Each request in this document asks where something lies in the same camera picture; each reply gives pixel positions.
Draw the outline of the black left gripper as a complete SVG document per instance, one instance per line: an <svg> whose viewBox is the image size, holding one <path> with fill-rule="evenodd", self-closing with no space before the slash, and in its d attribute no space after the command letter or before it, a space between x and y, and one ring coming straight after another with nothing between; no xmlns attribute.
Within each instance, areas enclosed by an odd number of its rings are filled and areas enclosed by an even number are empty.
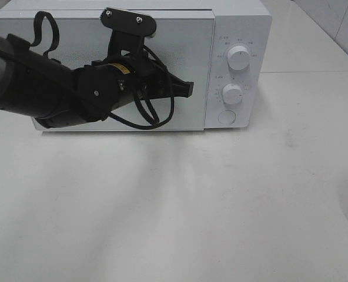
<svg viewBox="0 0 348 282"><path fill-rule="evenodd" d="M193 82L171 75L161 61L151 59L147 52L108 56L103 67L115 72L116 85L124 100L189 98L193 93Z"/></svg>

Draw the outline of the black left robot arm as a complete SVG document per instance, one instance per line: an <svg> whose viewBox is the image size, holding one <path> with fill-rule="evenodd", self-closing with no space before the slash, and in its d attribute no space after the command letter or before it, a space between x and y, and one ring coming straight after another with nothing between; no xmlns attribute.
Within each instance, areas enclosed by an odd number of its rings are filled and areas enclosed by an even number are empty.
<svg viewBox="0 0 348 282"><path fill-rule="evenodd" d="M156 129L163 121L152 100L192 95L193 83L170 73L148 49L69 69L30 47L18 36L0 36L0 110L29 116L46 129L107 118L131 126L115 114L130 103L146 120L145 129Z"/></svg>

